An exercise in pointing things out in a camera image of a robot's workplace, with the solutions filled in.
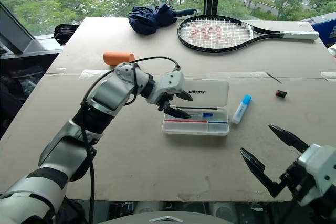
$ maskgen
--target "case lid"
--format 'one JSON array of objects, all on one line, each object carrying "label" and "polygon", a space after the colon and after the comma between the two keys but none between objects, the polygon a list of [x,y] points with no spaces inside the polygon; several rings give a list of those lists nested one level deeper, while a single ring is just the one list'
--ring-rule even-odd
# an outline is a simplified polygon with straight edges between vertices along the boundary
[{"label": "case lid", "polygon": [[193,108],[225,107],[229,93],[229,83],[214,79],[185,79],[183,90],[188,92],[194,101],[186,101],[174,96],[171,105]]}]

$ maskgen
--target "table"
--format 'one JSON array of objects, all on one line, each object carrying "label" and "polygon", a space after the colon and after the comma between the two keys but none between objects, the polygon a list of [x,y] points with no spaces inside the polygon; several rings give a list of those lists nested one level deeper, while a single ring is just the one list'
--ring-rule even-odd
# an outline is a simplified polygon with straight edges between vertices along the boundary
[{"label": "table", "polygon": [[[253,21],[273,30],[312,31],[308,23]],[[336,83],[320,72],[336,72],[336,62],[318,39],[313,43],[265,40],[228,54],[192,51],[178,40],[177,24],[155,34],[136,34],[126,18],[86,18],[40,80],[0,141],[0,191],[36,169],[39,154],[66,120],[73,117],[97,75],[107,70],[104,51],[129,51],[136,58],[155,55],[177,60],[187,77],[229,82],[229,119],[244,94],[253,98],[242,122],[226,137],[165,135],[163,114],[139,97],[124,107],[95,146],[97,200],[283,201],[273,199],[248,170],[241,147],[278,176],[298,157],[268,129],[275,124],[308,144],[334,145]],[[159,78],[172,65],[162,60],[141,63]],[[288,92],[275,97],[277,89]],[[68,186],[68,197],[89,198],[89,176]]]}]

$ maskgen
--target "navy blue umbrella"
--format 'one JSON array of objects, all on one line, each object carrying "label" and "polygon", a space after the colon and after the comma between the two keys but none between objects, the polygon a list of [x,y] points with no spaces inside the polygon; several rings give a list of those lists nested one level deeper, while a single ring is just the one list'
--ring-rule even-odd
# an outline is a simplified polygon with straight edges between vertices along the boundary
[{"label": "navy blue umbrella", "polygon": [[176,22],[178,17],[192,15],[195,9],[189,8],[185,10],[175,11],[166,3],[152,10],[147,7],[135,6],[128,13],[128,20],[133,30],[139,34],[153,34],[160,26],[168,26]]}]

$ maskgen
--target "tennis racket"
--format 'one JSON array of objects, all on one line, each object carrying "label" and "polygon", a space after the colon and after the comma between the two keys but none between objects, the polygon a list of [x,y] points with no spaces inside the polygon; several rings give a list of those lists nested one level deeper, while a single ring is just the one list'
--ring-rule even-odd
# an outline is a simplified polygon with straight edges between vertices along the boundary
[{"label": "tennis racket", "polygon": [[187,47],[202,52],[229,52],[268,38],[316,40],[315,31],[270,31],[224,16],[201,15],[178,27],[178,38]]}]

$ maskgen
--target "black bag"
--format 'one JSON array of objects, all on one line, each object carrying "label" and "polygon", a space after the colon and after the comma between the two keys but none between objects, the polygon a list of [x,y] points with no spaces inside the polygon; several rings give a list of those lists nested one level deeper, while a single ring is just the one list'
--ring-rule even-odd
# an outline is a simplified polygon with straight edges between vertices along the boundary
[{"label": "black bag", "polygon": [[53,38],[61,45],[65,45],[78,27],[79,25],[60,24],[55,27]]}]

